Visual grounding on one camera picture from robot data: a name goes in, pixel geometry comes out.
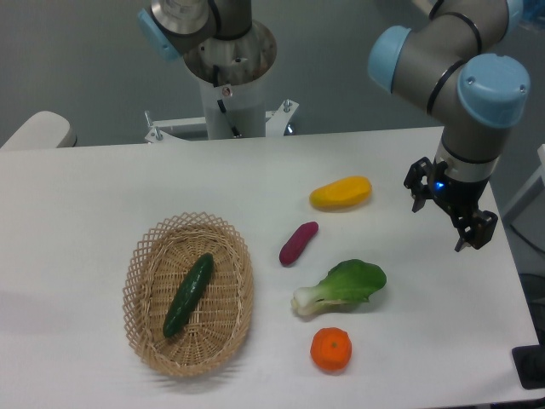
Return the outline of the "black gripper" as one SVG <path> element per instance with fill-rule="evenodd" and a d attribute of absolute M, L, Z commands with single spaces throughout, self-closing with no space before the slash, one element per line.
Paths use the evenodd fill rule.
<path fill-rule="evenodd" d="M 410 166 L 404 187 L 413 199 L 412 212 L 418 212 L 429 200 L 434 200 L 451 217 L 459 235 L 456 252 L 466 247 L 479 250 L 491 241 L 498 222 L 497 214 L 479 208 L 479 199 L 489 178 L 489 163 L 437 156 L 432 164 L 424 157 Z"/>

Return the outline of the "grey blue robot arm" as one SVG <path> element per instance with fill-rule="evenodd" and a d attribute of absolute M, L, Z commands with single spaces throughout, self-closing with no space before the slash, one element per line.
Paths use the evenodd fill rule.
<path fill-rule="evenodd" d="M 521 1 L 438 1 L 418 32 L 388 28 L 374 43 L 370 78 L 444 127 L 434 158 L 409 169 L 404 186 L 420 210 L 433 201 L 451 219 L 458 247 L 479 249 L 497 216 L 479 208 L 510 130 L 519 122 L 530 77 L 516 60 L 491 53 L 518 24 Z M 153 1 L 138 14 L 165 60 L 183 59 L 199 81 L 211 139 L 281 136 L 296 105 L 267 116 L 261 82 L 277 45 L 248 1 Z"/>

